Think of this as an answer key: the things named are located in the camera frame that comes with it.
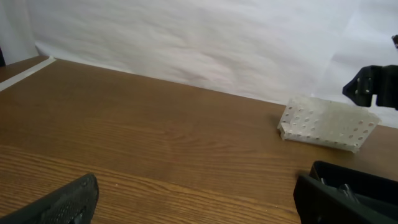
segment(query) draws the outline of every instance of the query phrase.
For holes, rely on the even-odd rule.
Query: brown tabletop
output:
[[[282,141],[282,105],[64,60],[0,108],[0,216],[87,172],[92,223],[300,223],[296,175],[315,160],[398,180],[396,129],[357,154]]]

